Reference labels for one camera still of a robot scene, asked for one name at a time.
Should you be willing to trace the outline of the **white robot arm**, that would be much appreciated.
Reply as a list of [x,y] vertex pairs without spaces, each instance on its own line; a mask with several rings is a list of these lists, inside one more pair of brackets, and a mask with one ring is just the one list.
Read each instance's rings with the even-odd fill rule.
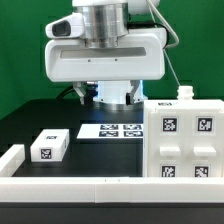
[[144,80],[165,74],[164,53],[179,39],[165,19],[130,22],[132,15],[159,15],[160,0],[72,0],[73,12],[49,23],[45,68],[53,82],[71,82],[80,97],[97,85],[93,103],[112,110],[140,106]]

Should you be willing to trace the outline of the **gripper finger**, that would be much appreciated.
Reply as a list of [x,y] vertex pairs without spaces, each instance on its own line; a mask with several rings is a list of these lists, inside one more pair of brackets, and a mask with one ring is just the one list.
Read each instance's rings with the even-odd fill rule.
[[73,89],[79,96],[82,105],[87,105],[90,102],[90,92],[86,82],[74,82]]
[[141,85],[140,80],[130,81],[130,91],[126,93],[127,105],[133,105],[136,103],[140,103],[142,101],[140,85]]

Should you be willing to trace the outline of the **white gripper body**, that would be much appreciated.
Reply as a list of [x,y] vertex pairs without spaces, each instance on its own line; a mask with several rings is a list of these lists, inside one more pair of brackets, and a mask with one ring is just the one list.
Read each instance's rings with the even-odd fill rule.
[[164,28],[131,29],[115,48],[91,49],[81,39],[51,40],[45,67],[53,82],[158,80],[165,74]]

